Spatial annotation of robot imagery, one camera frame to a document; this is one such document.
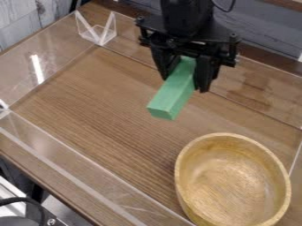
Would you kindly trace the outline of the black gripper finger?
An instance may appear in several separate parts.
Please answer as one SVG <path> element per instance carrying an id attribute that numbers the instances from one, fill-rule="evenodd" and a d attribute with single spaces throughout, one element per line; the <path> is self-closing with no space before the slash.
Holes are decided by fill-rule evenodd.
<path id="1" fill-rule="evenodd" d="M 174 49 L 159 48 L 155 46 L 151 47 L 151 55 L 161 77 L 162 79 L 167 79 L 181 62 L 181 56 Z"/>
<path id="2" fill-rule="evenodd" d="M 201 55 L 197 58 L 197 68 L 194 74 L 195 87 L 201 93 L 210 89 L 211 82 L 217 79 L 219 73 L 219 62 L 211 56 Z"/>

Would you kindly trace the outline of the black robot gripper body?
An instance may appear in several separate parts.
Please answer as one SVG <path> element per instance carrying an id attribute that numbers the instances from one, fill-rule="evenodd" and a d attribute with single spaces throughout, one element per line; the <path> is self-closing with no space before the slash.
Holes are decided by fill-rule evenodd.
<path id="1" fill-rule="evenodd" d="M 140 44 L 152 50 L 169 50 L 186 57 L 211 56 L 225 66 L 237 65 L 237 45 L 241 38 L 215 19 L 209 20 L 194 35 L 186 36 L 167 32 L 159 15 L 138 17 L 136 26 L 140 29 Z"/>

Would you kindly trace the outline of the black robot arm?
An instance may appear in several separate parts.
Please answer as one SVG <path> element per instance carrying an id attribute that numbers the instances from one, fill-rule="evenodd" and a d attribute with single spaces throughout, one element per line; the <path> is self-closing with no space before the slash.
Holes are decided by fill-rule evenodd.
<path id="1" fill-rule="evenodd" d="M 237 65 L 239 36 L 214 17 L 215 0 L 161 0 L 159 15 L 140 16 L 139 41 L 151 50 L 161 77 L 167 79 L 182 57 L 195 61 L 194 86 L 210 90 L 221 67 Z"/>

